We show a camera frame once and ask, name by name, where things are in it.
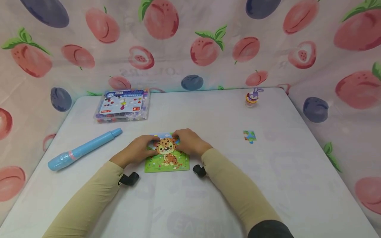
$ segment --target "pink band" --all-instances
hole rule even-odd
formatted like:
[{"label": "pink band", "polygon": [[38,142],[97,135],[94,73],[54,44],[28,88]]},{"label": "pink band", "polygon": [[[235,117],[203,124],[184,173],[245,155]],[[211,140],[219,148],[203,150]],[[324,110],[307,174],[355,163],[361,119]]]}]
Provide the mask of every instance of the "pink band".
[{"label": "pink band", "polygon": [[69,156],[72,160],[76,160],[77,158],[74,157],[73,153],[71,152],[71,150],[69,150]]}]

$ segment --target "small toy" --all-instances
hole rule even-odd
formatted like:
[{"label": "small toy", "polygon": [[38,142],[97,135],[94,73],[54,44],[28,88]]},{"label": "small toy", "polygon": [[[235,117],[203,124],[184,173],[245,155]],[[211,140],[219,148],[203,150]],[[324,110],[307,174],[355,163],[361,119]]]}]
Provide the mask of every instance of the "small toy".
[{"label": "small toy", "polygon": [[146,120],[148,108],[149,89],[109,91],[104,93],[94,117],[98,123]]},{"label": "small toy", "polygon": [[254,88],[252,92],[246,94],[245,104],[247,107],[254,107],[258,101],[258,93],[263,92],[263,88]]},{"label": "small toy", "polygon": [[64,167],[69,166],[74,163],[82,156],[90,153],[96,148],[106,144],[107,142],[113,140],[115,137],[119,136],[122,133],[122,129],[118,128],[109,132],[104,133],[101,136],[73,149],[68,152],[64,152],[48,162],[48,167],[52,171],[57,171],[63,169]]},{"label": "small toy", "polygon": [[144,172],[189,170],[189,155],[176,150],[179,139],[173,138],[172,133],[162,133],[155,136],[160,137],[160,141],[155,141],[148,146],[148,149],[156,150],[159,154],[146,159]]},{"label": "small toy", "polygon": [[245,141],[249,141],[250,144],[253,144],[257,140],[254,131],[243,131],[245,136]]}]

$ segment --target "black sleeve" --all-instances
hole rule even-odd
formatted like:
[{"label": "black sleeve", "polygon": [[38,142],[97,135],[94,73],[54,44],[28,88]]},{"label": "black sleeve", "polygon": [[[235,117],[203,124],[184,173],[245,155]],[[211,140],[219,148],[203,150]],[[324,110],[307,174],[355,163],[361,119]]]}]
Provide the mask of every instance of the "black sleeve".
[{"label": "black sleeve", "polygon": [[250,230],[247,238],[293,238],[285,224],[277,220],[264,220]]}]

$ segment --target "green puzzle board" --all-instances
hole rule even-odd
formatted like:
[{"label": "green puzzle board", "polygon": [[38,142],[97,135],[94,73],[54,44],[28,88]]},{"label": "green puzzle board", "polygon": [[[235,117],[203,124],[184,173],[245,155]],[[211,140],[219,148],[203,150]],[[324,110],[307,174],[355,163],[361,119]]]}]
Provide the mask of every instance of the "green puzzle board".
[{"label": "green puzzle board", "polygon": [[[160,139],[163,138],[171,138],[172,139],[172,133],[161,133],[161,134],[155,134],[155,136],[160,137]],[[147,149],[154,150],[156,147],[152,144],[148,146]],[[173,151],[171,153],[177,158],[177,161],[179,163],[179,167],[177,169],[173,169],[176,166],[173,165],[163,165],[165,164],[164,156],[165,155],[155,155],[152,157],[148,157],[146,159],[146,164],[144,167],[145,173],[157,173],[157,172],[172,172],[172,171],[182,171],[182,170],[189,170],[189,155],[179,152],[177,150]]]}]

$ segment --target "beige sleeve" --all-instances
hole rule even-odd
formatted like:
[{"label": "beige sleeve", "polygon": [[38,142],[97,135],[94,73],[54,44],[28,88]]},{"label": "beige sleeve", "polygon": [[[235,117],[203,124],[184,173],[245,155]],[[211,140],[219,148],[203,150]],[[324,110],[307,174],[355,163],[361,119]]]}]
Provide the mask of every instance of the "beige sleeve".
[{"label": "beige sleeve", "polygon": [[122,175],[121,167],[110,161],[105,163],[58,213],[43,238],[86,237],[118,192]]},{"label": "beige sleeve", "polygon": [[247,234],[261,221],[282,221],[257,185],[216,149],[209,149],[201,159],[207,175],[241,219]]}]

